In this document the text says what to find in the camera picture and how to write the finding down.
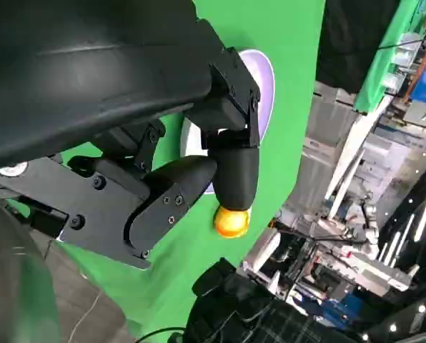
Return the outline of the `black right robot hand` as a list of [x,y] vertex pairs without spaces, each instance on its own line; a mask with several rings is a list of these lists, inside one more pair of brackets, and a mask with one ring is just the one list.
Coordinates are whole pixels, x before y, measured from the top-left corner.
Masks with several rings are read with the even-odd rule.
[[221,258],[193,284],[183,342],[293,342],[305,316]]

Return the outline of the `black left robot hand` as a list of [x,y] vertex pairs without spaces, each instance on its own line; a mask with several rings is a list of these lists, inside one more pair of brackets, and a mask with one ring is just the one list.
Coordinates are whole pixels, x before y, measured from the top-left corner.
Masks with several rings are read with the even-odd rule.
[[191,1],[0,1],[0,195],[147,269],[208,187],[247,211],[260,90]]

